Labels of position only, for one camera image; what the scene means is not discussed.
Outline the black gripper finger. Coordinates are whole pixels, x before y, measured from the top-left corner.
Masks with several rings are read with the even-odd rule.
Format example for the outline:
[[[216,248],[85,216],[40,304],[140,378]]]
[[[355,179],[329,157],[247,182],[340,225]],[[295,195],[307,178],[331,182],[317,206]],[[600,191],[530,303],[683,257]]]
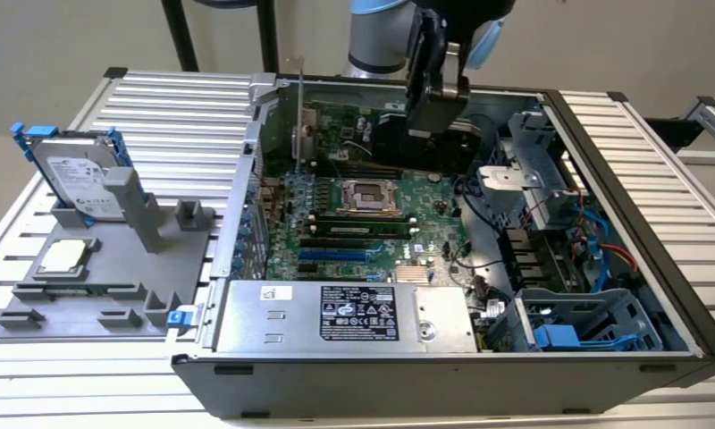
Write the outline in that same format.
[[[447,34],[447,22],[434,11],[415,12],[408,37],[407,128],[442,133],[470,99],[464,77],[464,44]]]

